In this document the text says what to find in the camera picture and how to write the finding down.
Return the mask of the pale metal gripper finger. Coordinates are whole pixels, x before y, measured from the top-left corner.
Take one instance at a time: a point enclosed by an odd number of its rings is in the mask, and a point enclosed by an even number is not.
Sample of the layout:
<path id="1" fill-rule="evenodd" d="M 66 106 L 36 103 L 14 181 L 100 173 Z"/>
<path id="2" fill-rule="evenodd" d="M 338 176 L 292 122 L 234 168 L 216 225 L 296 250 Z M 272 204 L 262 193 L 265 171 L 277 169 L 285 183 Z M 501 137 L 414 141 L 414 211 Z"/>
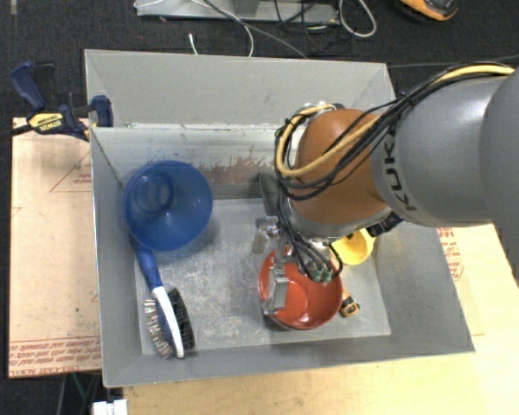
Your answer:
<path id="1" fill-rule="evenodd" d="M 275 265 L 267 274 L 267 295 L 263 302 L 265 314 L 275 314 L 285 308 L 286 295 L 290 280 L 285 275 L 283 265 Z"/>
<path id="2" fill-rule="evenodd" d="M 278 239 L 280 236 L 279 218 L 275 215 L 267 215 L 255 222 L 256 232 L 252 243 L 252 253 L 261 254 L 269 240 Z"/>

